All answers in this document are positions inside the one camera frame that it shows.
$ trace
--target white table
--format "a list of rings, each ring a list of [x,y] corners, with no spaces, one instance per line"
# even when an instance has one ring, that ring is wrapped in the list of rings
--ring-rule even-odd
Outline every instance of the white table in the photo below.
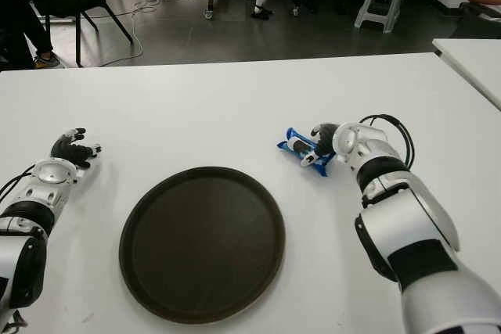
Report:
[[[103,145],[101,171],[51,234],[45,288],[23,310],[23,332],[403,332],[398,287],[372,269],[353,228],[361,197],[351,173],[333,163],[321,178],[276,148],[290,126],[305,133],[382,112],[411,131],[413,171],[456,222],[462,260],[501,292],[501,113],[434,54],[0,74],[0,181],[45,156],[66,129],[87,127]],[[398,133],[389,135],[402,150]],[[241,170],[272,193],[285,256],[254,306],[180,325],[132,298],[118,244],[150,188],[207,165]]]
[[[501,41],[435,39],[442,58],[501,110]]]

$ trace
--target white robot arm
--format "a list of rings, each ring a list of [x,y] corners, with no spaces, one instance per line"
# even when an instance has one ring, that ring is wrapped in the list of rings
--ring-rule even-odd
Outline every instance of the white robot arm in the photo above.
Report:
[[[356,176],[363,210],[355,229],[374,269],[399,284],[408,334],[499,334],[499,295],[461,263],[451,218],[386,134],[360,123],[317,133],[319,148],[303,164],[335,151]]]
[[[99,145],[72,144],[84,133],[77,128],[62,135],[50,158],[34,165],[26,186],[0,215],[0,329],[4,331],[26,325],[17,309],[31,305],[41,294],[47,238],[72,187],[89,172],[88,160],[101,151]],[[11,182],[16,184],[20,176]],[[11,317],[14,322],[8,323]]]

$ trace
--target gray floor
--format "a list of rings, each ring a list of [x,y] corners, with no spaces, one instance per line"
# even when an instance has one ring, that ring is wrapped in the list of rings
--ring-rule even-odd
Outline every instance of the gray floor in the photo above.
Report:
[[[144,2],[107,1],[115,13],[130,11],[136,3]],[[433,38],[448,37],[456,25],[455,18],[444,16],[426,2],[404,4],[391,34],[382,34],[382,27],[365,23],[356,30],[356,10],[337,15],[333,0],[321,0],[317,14],[301,9],[299,17],[290,13],[290,0],[269,0],[275,15],[268,21],[250,18],[252,0],[216,0],[213,20],[205,20],[206,7],[207,0],[161,0],[154,12],[136,13],[135,34],[143,54],[114,66],[432,52]],[[105,13],[93,9],[89,14]],[[131,31],[131,15],[120,19]],[[111,18],[96,18],[95,22],[98,34],[82,20],[84,66],[99,66],[140,52],[139,43],[130,46]],[[64,66],[76,66],[74,23],[53,23],[52,43]]]

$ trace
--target cable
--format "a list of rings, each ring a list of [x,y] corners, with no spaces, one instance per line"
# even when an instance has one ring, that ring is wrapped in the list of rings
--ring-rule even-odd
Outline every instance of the cable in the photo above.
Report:
[[[128,14],[131,15],[131,20],[132,20],[132,36],[133,36],[133,38],[139,44],[139,52],[137,52],[136,54],[134,54],[132,56],[126,56],[124,58],[110,60],[109,62],[105,62],[105,63],[101,64],[100,67],[109,66],[110,64],[118,63],[118,62],[121,62],[123,60],[129,60],[129,59],[139,58],[144,53],[144,48],[142,46],[142,43],[139,40],[138,36],[135,34],[135,20],[134,20],[134,16],[137,13],[153,13],[153,12],[157,11],[157,7],[156,6],[160,4],[160,1],[162,1],[162,0],[144,0],[142,2],[137,2],[137,3],[134,4],[135,8],[132,11],[116,15],[116,16],[128,15]],[[103,18],[103,17],[110,17],[110,16],[97,16],[97,17],[91,17],[91,18],[94,19],[94,18]]]
[[[12,185],[9,190],[2,196],[0,197],[0,203],[4,200],[5,197],[7,197],[7,195],[9,193],[11,193],[11,191],[16,187],[16,185],[21,181],[22,178],[25,178],[26,176],[30,176],[31,173],[28,172],[30,171],[32,168],[34,167],[34,165],[32,166],[29,166],[26,170],[24,170],[21,174],[17,175],[16,177],[10,179],[7,183],[5,183],[3,185],[3,187],[0,189],[0,195],[10,186]]]
[[[369,124],[371,126],[373,125],[376,119],[383,119],[398,129],[405,143],[405,165],[407,166],[407,168],[410,169],[414,164],[416,150],[414,149],[413,138],[411,137],[405,125],[396,117],[393,117],[392,115],[387,115],[385,113],[379,115],[369,115],[368,117],[364,117],[363,119],[361,119],[359,123],[363,123],[364,121],[367,121],[369,119],[371,119]]]

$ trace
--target caster wheel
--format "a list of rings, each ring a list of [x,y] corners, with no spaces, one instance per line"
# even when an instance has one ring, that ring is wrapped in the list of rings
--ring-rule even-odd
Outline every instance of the caster wheel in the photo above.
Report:
[[[204,10],[204,16],[207,20],[212,20],[212,16],[214,15],[214,11],[210,9],[205,9]]]

